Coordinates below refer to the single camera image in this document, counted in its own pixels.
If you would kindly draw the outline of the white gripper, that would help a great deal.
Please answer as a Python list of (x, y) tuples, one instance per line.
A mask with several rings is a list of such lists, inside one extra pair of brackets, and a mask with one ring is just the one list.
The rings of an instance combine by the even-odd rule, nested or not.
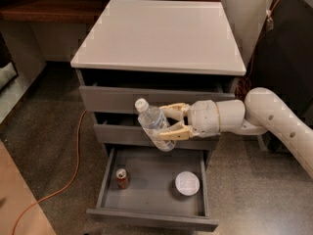
[[(158, 133), (161, 140), (188, 140), (195, 137), (205, 138), (220, 133), (220, 123), (217, 105), (211, 101), (197, 101), (191, 107), (185, 103), (175, 103), (161, 106), (160, 109), (167, 118), (178, 120)], [(188, 124), (183, 121), (188, 117)]]

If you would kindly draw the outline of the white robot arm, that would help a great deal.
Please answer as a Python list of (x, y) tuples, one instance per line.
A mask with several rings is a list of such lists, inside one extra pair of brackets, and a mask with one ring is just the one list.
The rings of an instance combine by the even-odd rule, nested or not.
[(271, 132), (313, 177), (313, 129), (269, 89), (254, 88), (242, 101), (177, 103), (163, 106), (161, 110), (166, 117), (177, 121), (159, 133), (162, 140), (205, 138), (222, 132), (238, 135)]

